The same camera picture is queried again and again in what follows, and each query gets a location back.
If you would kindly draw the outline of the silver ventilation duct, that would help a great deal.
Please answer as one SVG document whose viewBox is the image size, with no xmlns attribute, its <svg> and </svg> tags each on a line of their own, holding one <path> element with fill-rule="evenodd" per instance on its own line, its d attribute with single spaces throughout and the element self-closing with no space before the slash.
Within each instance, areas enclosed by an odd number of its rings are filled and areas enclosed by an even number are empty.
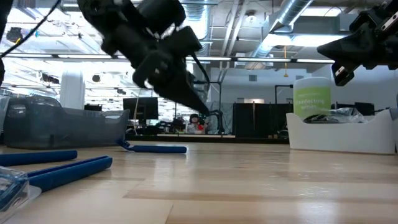
<svg viewBox="0 0 398 224">
<path fill-rule="evenodd" d="M 302 15 L 314 0 L 283 0 L 280 9 L 266 16 L 261 27 L 262 40 L 245 56 L 252 58 L 266 58 L 271 50 L 277 46 L 291 44 L 291 37 L 295 21 Z"/>
</svg>

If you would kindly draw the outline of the white plastic bin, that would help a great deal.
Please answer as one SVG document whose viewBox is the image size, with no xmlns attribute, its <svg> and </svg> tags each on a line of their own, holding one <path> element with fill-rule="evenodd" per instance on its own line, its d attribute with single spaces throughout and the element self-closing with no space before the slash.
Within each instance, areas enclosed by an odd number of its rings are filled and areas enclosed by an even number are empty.
<svg viewBox="0 0 398 224">
<path fill-rule="evenodd" d="M 398 150 L 398 110 L 383 110 L 366 123 L 307 124 L 286 114 L 292 149 L 394 154 Z"/>
</svg>

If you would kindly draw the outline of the black aluminium table frame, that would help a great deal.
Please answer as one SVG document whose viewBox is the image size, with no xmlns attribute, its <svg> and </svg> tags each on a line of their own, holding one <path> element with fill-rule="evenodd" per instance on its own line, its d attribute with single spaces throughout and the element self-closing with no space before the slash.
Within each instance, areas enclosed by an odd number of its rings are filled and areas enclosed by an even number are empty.
<svg viewBox="0 0 398 224">
<path fill-rule="evenodd" d="M 202 143 L 234 143 L 234 144 L 287 144 L 288 139 L 267 138 L 236 138 L 231 135 L 203 135 L 203 134 L 160 134 L 157 136 L 141 136 L 126 134 L 127 141 L 153 142 L 202 142 Z"/>
</svg>

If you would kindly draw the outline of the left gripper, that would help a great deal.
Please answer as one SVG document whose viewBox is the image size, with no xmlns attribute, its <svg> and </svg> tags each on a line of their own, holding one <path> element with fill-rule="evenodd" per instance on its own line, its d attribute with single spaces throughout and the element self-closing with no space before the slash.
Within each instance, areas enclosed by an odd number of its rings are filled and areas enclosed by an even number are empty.
<svg viewBox="0 0 398 224">
<path fill-rule="evenodd" d="M 201 43 L 192 28 L 176 29 L 182 23 L 182 19 L 106 19 L 101 23 L 102 49 L 109 55 L 119 51 L 130 61 L 138 86 L 148 82 L 159 96 L 208 114 L 186 69 L 186 57 L 199 51 Z M 162 37 L 170 26 L 175 29 Z"/>
</svg>

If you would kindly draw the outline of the white pillar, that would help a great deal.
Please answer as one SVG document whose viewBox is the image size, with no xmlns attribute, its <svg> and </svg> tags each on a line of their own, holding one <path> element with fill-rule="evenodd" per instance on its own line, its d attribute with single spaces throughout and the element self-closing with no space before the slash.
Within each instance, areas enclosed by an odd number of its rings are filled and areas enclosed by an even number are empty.
<svg viewBox="0 0 398 224">
<path fill-rule="evenodd" d="M 60 84 L 60 104 L 64 108 L 83 110 L 85 105 L 85 79 L 83 73 L 65 70 Z"/>
</svg>

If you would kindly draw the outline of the clear plastic container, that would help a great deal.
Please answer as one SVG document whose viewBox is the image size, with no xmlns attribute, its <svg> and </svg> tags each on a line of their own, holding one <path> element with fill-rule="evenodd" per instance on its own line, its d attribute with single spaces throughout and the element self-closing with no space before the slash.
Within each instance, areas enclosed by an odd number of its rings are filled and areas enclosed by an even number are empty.
<svg viewBox="0 0 398 224">
<path fill-rule="evenodd" d="M 0 96 L 0 134 L 3 131 L 4 120 L 6 117 L 9 100 L 10 100 L 9 96 Z"/>
</svg>

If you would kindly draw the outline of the black cabinets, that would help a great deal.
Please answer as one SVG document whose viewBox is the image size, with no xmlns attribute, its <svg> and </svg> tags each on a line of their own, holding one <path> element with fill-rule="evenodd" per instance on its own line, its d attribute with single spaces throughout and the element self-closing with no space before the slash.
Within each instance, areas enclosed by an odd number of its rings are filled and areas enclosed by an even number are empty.
<svg viewBox="0 0 398 224">
<path fill-rule="evenodd" d="M 235 103 L 233 134 L 237 138 L 288 139 L 286 114 L 292 112 L 291 103 Z"/>
</svg>

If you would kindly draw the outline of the large oval scrub pad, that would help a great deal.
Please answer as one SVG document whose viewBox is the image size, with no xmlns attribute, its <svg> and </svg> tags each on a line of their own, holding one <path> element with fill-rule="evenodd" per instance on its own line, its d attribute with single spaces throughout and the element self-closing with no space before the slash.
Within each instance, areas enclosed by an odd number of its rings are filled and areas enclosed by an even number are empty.
<svg viewBox="0 0 398 224">
<path fill-rule="evenodd" d="M 335 123 L 367 123 L 368 120 L 356 108 L 331 110 L 329 120 Z"/>
</svg>

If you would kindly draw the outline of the round black scrub pad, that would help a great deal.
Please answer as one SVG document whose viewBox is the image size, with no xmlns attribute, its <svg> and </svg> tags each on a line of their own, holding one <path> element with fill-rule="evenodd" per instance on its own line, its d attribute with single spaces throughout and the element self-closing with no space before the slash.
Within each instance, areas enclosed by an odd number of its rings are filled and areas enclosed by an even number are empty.
<svg viewBox="0 0 398 224">
<path fill-rule="evenodd" d="M 307 124 L 338 123 L 338 120 L 328 114 L 314 114 L 303 120 Z"/>
</svg>

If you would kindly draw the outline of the green disinfecting wipes canister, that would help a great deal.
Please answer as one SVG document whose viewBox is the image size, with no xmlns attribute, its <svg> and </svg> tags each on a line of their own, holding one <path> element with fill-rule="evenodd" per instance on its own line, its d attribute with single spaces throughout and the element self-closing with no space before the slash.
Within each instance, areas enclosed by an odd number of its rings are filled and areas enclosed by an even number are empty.
<svg viewBox="0 0 398 224">
<path fill-rule="evenodd" d="M 293 84 L 293 94 L 294 114 L 299 118 L 330 113 L 330 79 L 310 77 L 296 80 Z"/>
</svg>

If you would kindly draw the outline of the person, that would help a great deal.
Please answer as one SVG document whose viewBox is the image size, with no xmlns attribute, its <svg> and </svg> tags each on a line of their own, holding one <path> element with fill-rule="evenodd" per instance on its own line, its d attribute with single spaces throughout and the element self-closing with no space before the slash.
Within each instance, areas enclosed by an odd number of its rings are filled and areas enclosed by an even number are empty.
<svg viewBox="0 0 398 224">
<path fill-rule="evenodd" d="M 187 134 L 204 134 L 205 125 L 200 123 L 199 115 L 194 113 L 190 115 L 189 123 L 186 129 Z"/>
</svg>

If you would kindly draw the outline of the blue disposable razor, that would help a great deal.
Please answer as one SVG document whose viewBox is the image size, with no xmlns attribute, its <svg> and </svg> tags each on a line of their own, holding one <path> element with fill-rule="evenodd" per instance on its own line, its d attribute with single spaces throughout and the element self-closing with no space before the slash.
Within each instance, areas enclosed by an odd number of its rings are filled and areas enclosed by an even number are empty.
<svg viewBox="0 0 398 224">
<path fill-rule="evenodd" d="M 17 154 L 0 154 L 0 166 L 23 166 L 29 164 L 41 164 L 74 160 L 78 156 L 77 151 L 49 151 L 29 152 Z"/>
<path fill-rule="evenodd" d="M 143 146 L 130 145 L 126 140 L 118 139 L 116 143 L 127 151 L 141 153 L 164 153 L 164 154 L 185 154 L 187 148 L 184 146 Z"/>
<path fill-rule="evenodd" d="M 40 194 L 102 172 L 112 163 L 111 157 L 100 156 L 32 172 L 0 166 L 0 224 Z"/>
</svg>

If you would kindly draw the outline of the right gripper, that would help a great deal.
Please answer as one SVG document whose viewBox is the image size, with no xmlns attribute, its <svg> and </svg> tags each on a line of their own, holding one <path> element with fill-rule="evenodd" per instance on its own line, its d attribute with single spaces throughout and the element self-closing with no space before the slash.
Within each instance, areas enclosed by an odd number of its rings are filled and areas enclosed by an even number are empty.
<svg viewBox="0 0 398 224">
<path fill-rule="evenodd" d="M 350 31 L 346 37 L 318 46 L 317 52 L 341 65 L 398 69 L 398 0 L 361 11 Z"/>
</svg>

